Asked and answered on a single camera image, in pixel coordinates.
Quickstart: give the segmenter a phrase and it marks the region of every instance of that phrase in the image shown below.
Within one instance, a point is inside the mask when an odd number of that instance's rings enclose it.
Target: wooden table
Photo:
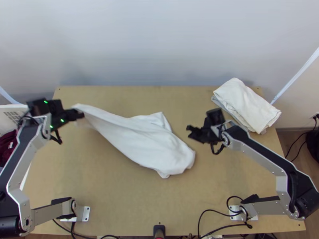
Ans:
[[[79,222],[76,232],[84,235],[150,236],[153,225],[166,226],[167,235],[197,234],[202,211],[228,213],[226,199],[274,196],[275,177],[242,153],[225,149],[213,155],[210,146],[187,138],[186,126],[201,127],[217,87],[179,86],[61,86],[54,98],[64,108],[88,104],[111,113],[132,117],[162,111],[175,135],[196,151],[194,166],[183,174],[162,179],[154,170],[140,167],[114,148],[97,131],[69,123],[60,130],[63,145],[49,142],[39,150],[27,178],[25,193],[31,207],[51,199],[72,196],[91,207],[89,222]],[[253,88],[262,95],[259,87]],[[224,113],[226,119],[231,117]],[[252,138],[282,155],[275,129]],[[207,212],[201,221],[202,235],[234,224],[228,217]],[[220,234],[265,233],[305,230],[304,222],[286,215],[262,215],[253,229],[233,227]],[[34,233],[67,234],[49,221]]]

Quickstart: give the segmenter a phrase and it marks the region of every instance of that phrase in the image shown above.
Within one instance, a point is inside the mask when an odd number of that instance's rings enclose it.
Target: black cable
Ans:
[[[231,209],[229,208],[228,202],[229,202],[229,200],[232,199],[232,198],[238,198],[238,199],[240,199],[240,201],[242,201],[242,198],[241,198],[241,197],[238,197],[238,196],[231,196],[231,197],[229,197],[229,198],[227,199],[227,201],[226,201],[226,206],[227,206],[228,210],[231,211],[231,212],[234,212],[234,213],[241,212],[241,210],[240,210],[240,211],[233,211],[233,210],[231,210]]]
[[[31,119],[36,125],[39,125],[39,122],[35,120],[35,118],[32,118],[31,116],[23,116],[20,118],[19,122],[18,122],[18,125],[21,125],[21,121],[24,119],[24,118],[28,118],[28,119]]]
[[[200,224],[201,218],[202,218],[202,216],[203,216],[203,214],[204,214],[205,212],[216,212],[216,213],[218,213],[218,214],[221,214],[221,215],[227,216],[227,217],[233,217],[233,216],[236,216],[236,215],[239,215],[239,214],[242,214],[242,213],[243,213],[242,211],[233,211],[233,210],[231,210],[231,209],[229,208],[228,202],[229,202],[229,200],[232,199],[232,198],[238,198],[238,199],[240,199],[241,201],[242,201],[242,198],[240,198],[240,197],[238,197],[238,196],[231,196],[231,197],[229,197],[229,198],[227,199],[227,201],[226,201],[227,208],[228,208],[231,212],[235,212],[235,213],[236,213],[236,214],[234,214],[234,215],[224,214],[224,213],[221,213],[221,212],[216,211],[216,210],[213,210],[213,209],[207,209],[207,210],[205,210],[205,211],[202,212],[201,216],[199,217],[198,225],[197,225],[197,236],[198,236],[198,239],[207,237],[207,236],[209,236],[209,235],[211,235],[211,234],[213,234],[213,233],[215,233],[215,232],[217,232],[217,231],[219,231],[219,230],[221,230],[221,229],[228,228],[228,227],[246,226],[246,227],[248,227],[249,229],[252,229],[252,226],[247,223],[247,221],[248,221],[250,218],[248,218],[247,211],[245,210],[245,211],[246,211],[246,221],[245,221],[244,223],[242,223],[242,224],[234,224],[234,225],[223,226],[223,227],[217,228],[217,229],[215,229],[215,230],[213,230],[213,231],[210,231],[209,233],[203,235],[202,237],[199,236],[199,224]]]
[[[314,131],[315,128],[316,128],[316,126],[317,126],[317,117],[314,116],[313,119],[315,120],[315,126],[313,127],[313,129],[312,129],[311,131]],[[300,139],[301,136],[303,136],[304,134],[307,134],[307,133],[308,133],[308,132],[305,132],[305,133],[302,133],[301,135],[299,135],[299,137],[290,145],[290,148],[289,148],[289,150],[288,150],[288,152],[287,152],[285,158],[287,158],[287,156],[288,156],[288,154],[289,154],[289,152],[290,152],[292,146]]]
[[[74,236],[74,232],[73,232],[73,231],[74,231],[74,227],[75,227],[75,223],[76,223],[76,221],[73,221],[73,222],[72,222],[72,225],[71,225],[71,237],[72,237],[73,239],[76,239],[75,236]]]
[[[202,237],[199,237],[199,239],[207,237],[207,236],[209,236],[209,235],[211,235],[211,234],[213,234],[213,233],[215,233],[217,231],[220,231],[221,229],[225,229],[225,228],[228,228],[228,227],[239,227],[239,226],[247,226],[249,229],[252,228],[252,226],[250,224],[248,224],[247,222],[242,223],[242,224],[227,225],[227,226],[223,226],[223,227],[217,228],[214,231],[210,231],[209,233],[203,235]]]
[[[58,227],[60,227],[61,229],[63,229],[64,231],[67,231],[68,233],[71,233],[71,235],[75,235],[75,236],[78,236],[78,237],[81,237],[81,238],[85,238],[85,239],[95,239],[95,238],[93,238],[93,237],[87,237],[87,236],[83,236],[83,235],[77,234],[77,233],[75,233],[75,232],[72,232],[72,231],[66,229],[65,227],[61,226],[60,224],[58,224],[54,219],[52,219],[52,221],[53,221]],[[113,238],[115,238],[115,239],[120,239],[119,237],[114,236],[114,235],[105,235],[105,236],[101,237],[101,239],[102,239],[102,238],[106,238],[106,237],[113,237]]]
[[[223,215],[223,216],[226,216],[226,217],[233,217],[233,216],[237,216],[239,214],[242,213],[242,211],[240,211],[239,213],[236,213],[234,215],[228,215],[228,214],[224,214],[222,212],[219,212],[219,211],[216,211],[216,210],[213,210],[213,209],[206,209],[205,211],[202,212],[202,214],[200,215],[199,219],[198,219],[198,225],[197,225],[197,236],[198,236],[198,239],[200,239],[201,237],[199,236],[199,224],[201,223],[201,218],[202,216],[204,215],[205,212],[216,212],[220,215]]]
[[[275,234],[273,234],[273,233],[272,233],[272,236],[274,237],[274,239],[278,239],[278,238],[275,236]]]
[[[298,151],[296,157],[295,157],[293,160],[291,160],[291,162],[293,162],[293,161],[298,157],[298,155],[299,155],[299,153],[300,153],[300,151],[301,151],[301,148],[302,148],[302,146],[303,146],[305,143],[306,143],[306,141],[302,143],[302,145],[300,146],[299,151]]]

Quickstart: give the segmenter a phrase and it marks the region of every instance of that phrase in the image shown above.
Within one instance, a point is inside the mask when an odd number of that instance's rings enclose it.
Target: maroon cloth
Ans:
[[[4,167],[17,145],[17,131],[13,130],[0,138],[0,167]]]

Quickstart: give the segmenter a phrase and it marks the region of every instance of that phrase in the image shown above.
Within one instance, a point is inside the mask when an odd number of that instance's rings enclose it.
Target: white cloth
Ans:
[[[252,132],[263,132],[281,115],[280,110],[237,78],[230,79],[215,90],[212,101]]]
[[[162,112],[125,118],[93,106],[76,104],[85,118],[77,125],[96,129],[128,158],[162,178],[191,168],[195,152],[176,137]]]

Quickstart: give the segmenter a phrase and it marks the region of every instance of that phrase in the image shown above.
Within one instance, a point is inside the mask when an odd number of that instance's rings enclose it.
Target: floor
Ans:
[[[278,137],[282,145],[284,154],[288,151],[290,145],[292,144],[298,136],[303,133],[303,131],[281,131],[278,132]],[[305,136],[302,136],[297,143],[291,149],[289,160],[292,160],[298,153],[299,147],[305,141]],[[319,188],[319,164],[311,157],[309,154],[306,145],[304,145],[300,151],[298,158],[294,161],[296,167],[308,174],[316,187]],[[278,239],[317,239],[319,238],[319,210],[309,216],[306,221],[306,231],[297,231],[297,232],[284,232],[284,233],[275,233],[275,236]],[[30,234],[26,236],[26,239],[72,239],[71,236],[58,236],[58,235],[37,235]]]

